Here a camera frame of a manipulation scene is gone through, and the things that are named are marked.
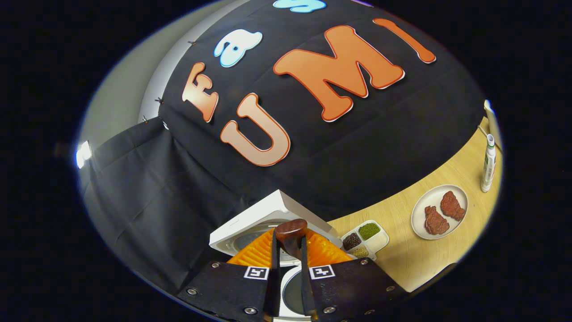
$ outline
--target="light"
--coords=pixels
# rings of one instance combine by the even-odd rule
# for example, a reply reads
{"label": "light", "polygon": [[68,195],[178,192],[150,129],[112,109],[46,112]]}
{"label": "light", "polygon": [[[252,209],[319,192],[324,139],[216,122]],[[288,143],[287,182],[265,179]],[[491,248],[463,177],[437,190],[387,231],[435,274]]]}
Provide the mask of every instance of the light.
{"label": "light", "polygon": [[77,167],[78,168],[82,168],[85,164],[84,162],[84,157],[81,155],[81,150],[76,152],[76,162],[77,162]]}
{"label": "light", "polygon": [[87,160],[89,158],[92,157],[92,149],[89,147],[89,142],[85,141],[82,145],[81,145],[81,155],[84,158],[84,160]]}

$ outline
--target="white plate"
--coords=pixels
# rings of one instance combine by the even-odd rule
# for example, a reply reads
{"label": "white plate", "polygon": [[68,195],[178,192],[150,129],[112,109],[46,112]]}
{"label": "white plate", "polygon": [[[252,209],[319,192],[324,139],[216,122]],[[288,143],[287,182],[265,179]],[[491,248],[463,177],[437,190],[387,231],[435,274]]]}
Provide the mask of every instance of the white plate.
{"label": "white plate", "polygon": [[[443,195],[448,191],[452,191],[457,201],[459,201],[459,205],[461,208],[465,209],[465,216],[461,221],[456,221],[451,217],[443,215],[441,211],[441,200],[443,199]],[[431,235],[425,229],[425,207],[427,206],[435,206],[437,208],[437,212],[447,220],[449,223],[449,229],[445,231],[443,234],[439,235]],[[450,233],[452,233],[459,225],[463,222],[463,220],[467,217],[468,213],[468,198],[467,194],[463,191],[463,189],[453,186],[452,184],[444,184],[442,186],[435,187],[428,192],[426,192],[415,204],[413,211],[411,212],[411,226],[413,227],[413,231],[421,238],[425,239],[439,239],[443,238]]]}

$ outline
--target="white bottle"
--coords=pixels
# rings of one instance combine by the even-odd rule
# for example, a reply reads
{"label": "white bottle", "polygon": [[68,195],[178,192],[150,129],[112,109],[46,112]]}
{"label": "white bottle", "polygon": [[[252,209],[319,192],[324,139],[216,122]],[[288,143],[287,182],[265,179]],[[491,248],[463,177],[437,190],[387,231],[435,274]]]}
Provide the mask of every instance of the white bottle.
{"label": "white bottle", "polygon": [[485,193],[489,191],[492,184],[492,176],[495,174],[496,150],[495,138],[492,134],[487,135],[487,152],[484,155],[483,179],[480,182],[480,189]]}

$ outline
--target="orange letter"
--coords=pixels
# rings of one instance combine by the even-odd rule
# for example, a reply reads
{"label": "orange letter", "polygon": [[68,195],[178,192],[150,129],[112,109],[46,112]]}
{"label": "orange letter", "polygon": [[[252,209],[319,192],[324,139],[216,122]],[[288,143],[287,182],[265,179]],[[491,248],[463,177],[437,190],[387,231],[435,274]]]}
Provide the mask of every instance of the orange letter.
{"label": "orange letter", "polygon": [[354,28],[337,26],[326,30],[324,35],[334,58],[294,49],[274,64],[276,74],[290,74],[314,95],[324,108],[324,121],[335,121],[353,107],[352,99],[338,96],[326,82],[367,97],[366,81],[358,64],[367,70],[370,84],[377,89],[386,88],[405,76],[401,67],[391,64],[359,37]]}
{"label": "orange letter", "polygon": [[219,102],[219,94],[213,92],[208,95],[205,89],[213,87],[213,82],[204,74],[198,75],[205,70],[205,63],[198,62],[190,70],[189,78],[186,80],[185,89],[182,92],[182,100],[189,101],[199,111],[202,112],[202,118],[205,122],[210,122],[215,113],[216,104]]}
{"label": "orange letter", "polygon": [[421,44],[418,43],[417,40],[413,39],[413,37],[409,36],[409,34],[401,30],[400,27],[397,27],[397,25],[394,22],[389,21],[387,19],[377,18],[374,19],[374,23],[391,30],[394,34],[399,36],[401,39],[405,40],[405,42],[408,43],[409,46],[411,46],[413,50],[417,52],[417,56],[425,64],[430,64],[437,60],[437,57],[435,57],[435,55],[433,55],[432,52],[427,50],[425,47],[421,46]]}
{"label": "orange letter", "polygon": [[232,145],[246,160],[261,167],[268,167],[284,159],[290,151],[290,138],[286,131],[265,110],[258,105],[258,95],[246,95],[236,113],[240,117],[250,118],[272,139],[272,146],[267,150],[257,148],[239,131],[236,121],[229,121],[220,133],[224,143]]}

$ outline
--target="light blue letter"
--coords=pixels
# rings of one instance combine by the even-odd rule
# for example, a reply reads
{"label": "light blue letter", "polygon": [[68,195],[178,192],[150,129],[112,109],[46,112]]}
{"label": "light blue letter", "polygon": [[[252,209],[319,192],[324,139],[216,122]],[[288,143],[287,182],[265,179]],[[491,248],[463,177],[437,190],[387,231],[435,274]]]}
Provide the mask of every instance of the light blue letter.
{"label": "light blue letter", "polygon": [[262,33],[250,33],[244,29],[237,29],[224,36],[214,49],[214,56],[220,56],[222,67],[232,67],[236,65],[248,49],[256,47],[262,40]]}
{"label": "light blue letter", "polygon": [[297,13],[310,13],[325,8],[325,3],[320,0],[278,0],[274,2],[274,7],[290,8],[290,11]]}

